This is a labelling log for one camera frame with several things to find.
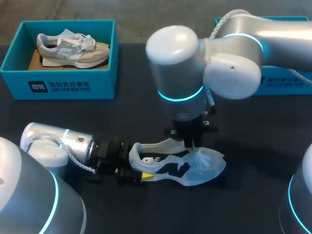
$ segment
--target white sneaker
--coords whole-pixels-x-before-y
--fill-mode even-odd
[[[190,153],[184,142],[169,138],[157,144],[135,143],[129,162],[134,170],[153,174],[149,181],[173,179],[184,186],[193,186],[217,177],[226,166],[223,157],[207,148]]]
[[[92,68],[104,62],[110,53],[109,45],[67,29],[58,36],[39,34],[37,48],[43,58],[42,65],[47,67]]]

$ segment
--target screw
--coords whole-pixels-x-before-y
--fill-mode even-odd
[[[84,138],[83,137],[78,137],[78,141],[79,142],[84,142]]]

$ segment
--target gray floor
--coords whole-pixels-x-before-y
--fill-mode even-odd
[[[214,17],[239,8],[259,16],[312,17],[311,0],[0,0],[0,44],[11,42],[23,20],[115,19],[122,42],[144,42],[172,24],[206,37]]]

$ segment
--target shoe box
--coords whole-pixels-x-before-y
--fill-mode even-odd
[[[68,29],[110,45],[108,62],[94,69],[43,67],[37,35],[56,36]],[[113,99],[118,39],[114,20],[23,21],[0,68],[15,100]]]
[[[306,16],[265,16],[265,19],[284,21],[309,21]],[[215,18],[216,26],[221,18]],[[299,72],[312,80],[312,72]],[[296,78],[289,70],[280,67],[263,66],[261,85],[254,96],[267,95],[308,95],[312,94],[312,86]]]

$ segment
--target black tablecloth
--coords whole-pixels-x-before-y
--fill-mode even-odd
[[[144,44],[120,44],[114,100],[14,101],[0,79],[0,136],[19,145],[29,122],[155,143],[170,126],[154,87]],[[0,61],[8,47],[0,47]],[[215,97],[218,133],[204,146],[226,156],[222,179],[182,187],[174,181],[119,187],[85,183],[87,234],[280,233],[279,202],[312,143],[312,96]]]

